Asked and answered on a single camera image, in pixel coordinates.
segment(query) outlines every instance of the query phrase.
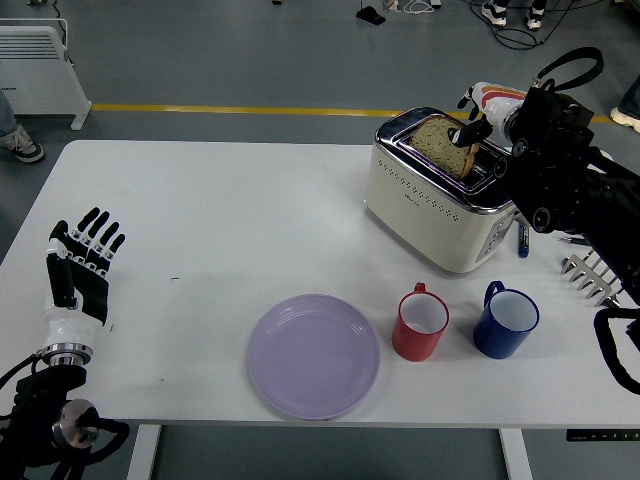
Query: sneaker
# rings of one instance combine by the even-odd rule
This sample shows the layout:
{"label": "sneaker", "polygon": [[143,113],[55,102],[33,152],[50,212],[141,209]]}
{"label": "sneaker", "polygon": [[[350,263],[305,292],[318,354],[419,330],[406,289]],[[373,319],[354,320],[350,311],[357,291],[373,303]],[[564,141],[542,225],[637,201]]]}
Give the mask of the sneaker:
{"label": "sneaker", "polygon": [[482,15],[488,18],[494,27],[504,27],[507,24],[506,7],[498,7],[493,2],[482,5]]}
{"label": "sneaker", "polygon": [[631,127],[636,132],[640,133],[640,120],[630,117],[629,115],[625,115],[620,112],[617,107],[611,110],[611,120],[619,123],[620,125],[624,125],[625,127]]}
{"label": "sneaker", "polygon": [[29,134],[20,124],[15,132],[0,137],[0,147],[11,150],[14,157],[25,163],[37,162],[44,157],[43,148],[37,143],[33,143]]}
{"label": "sneaker", "polygon": [[529,7],[529,10],[527,10],[527,28],[529,30],[540,30],[542,17],[544,17],[544,9],[536,10],[533,7]]}

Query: bread slice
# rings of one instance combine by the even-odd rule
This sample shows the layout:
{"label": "bread slice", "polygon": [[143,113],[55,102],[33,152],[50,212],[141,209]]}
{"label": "bread slice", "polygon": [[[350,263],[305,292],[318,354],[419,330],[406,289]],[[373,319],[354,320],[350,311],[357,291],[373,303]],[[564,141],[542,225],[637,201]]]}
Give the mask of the bread slice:
{"label": "bread slice", "polygon": [[469,147],[456,147],[449,140],[449,129],[463,125],[452,118],[434,116],[427,118],[409,139],[409,145],[422,153],[456,180],[462,180],[471,171],[477,143]]}

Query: robotic arm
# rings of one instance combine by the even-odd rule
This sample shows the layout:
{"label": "robotic arm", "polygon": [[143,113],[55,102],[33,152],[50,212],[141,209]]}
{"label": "robotic arm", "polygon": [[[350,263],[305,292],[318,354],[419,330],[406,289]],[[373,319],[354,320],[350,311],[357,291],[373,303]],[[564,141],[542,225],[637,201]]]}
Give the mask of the robotic arm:
{"label": "robotic arm", "polygon": [[[576,59],[593,59],[587,73],[562,85],[540,80],[555,67]],[[590,146],[588,129],[593,112],[568,95],[558,93],[582,85],[603,69],[602,54],[580,48],[562,56],[538,74],[528,92],[478,83],[460,101],[474,106],[470,119],[482,116],[449,138],[463,147],[483,140],[497,128],[513,145],[511,155],[494,166],[514,204],[540,233],[561,230],[582,234],[593,250],[620,279],[622,287],[640,305],[640,177]],[[595,320],[605,361],[616,380],[640,395],[640,383],[619,364],[608,327],[612,318],[635,321],[628,335],[640,350],[640,310],[607,309]]]}
{"label": "robotic arm", "polygon": [[[45,320],[49,333],[44,348],[0,379],[0,388],[31,364],[32,374],[18,381],[8,428],[0,430],[0,478],[24,478],[26,467],[59,463],[52,478],[79,479],[84,467],[100,462],[126,440],[126,423],[100,418],[87,400],[67,400],[85,383],[96,331],[107,319],[109,284],[106,274],[114,253],[124,242],[118,223],[107,224],[108,212],[91,210],[71,232],[60,221],[51,232],[47,270],[51,290]],[[47,367],[36,371],[42,360]],[[115,433],[105,447],[91,453],[99,430]]]}

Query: toaster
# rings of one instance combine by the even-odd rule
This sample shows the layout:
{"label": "toaster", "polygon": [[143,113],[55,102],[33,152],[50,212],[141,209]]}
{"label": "toaster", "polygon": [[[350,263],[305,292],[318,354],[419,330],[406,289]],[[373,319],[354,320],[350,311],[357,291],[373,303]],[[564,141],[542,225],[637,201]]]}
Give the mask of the toaster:
{"label": "toaster", "polygon": [[468,175],[457,180],[409,140],[439,110],[420,107],[385,122],[376,132],[366,204],[383,223],[443,269],[467,273],[495,253],[516,207],[493,165],[507,151],[484,140]]}

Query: radiator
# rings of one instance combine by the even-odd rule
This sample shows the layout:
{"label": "radiator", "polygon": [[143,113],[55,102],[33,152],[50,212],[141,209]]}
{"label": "radiator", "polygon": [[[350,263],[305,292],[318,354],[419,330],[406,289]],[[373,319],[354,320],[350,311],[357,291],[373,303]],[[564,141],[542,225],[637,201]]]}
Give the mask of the radiator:
{"label": "radiator", "polygon": [[16,115],[75,115],[72,130],[91,110],[52,27],[0,26],[0,87]]}

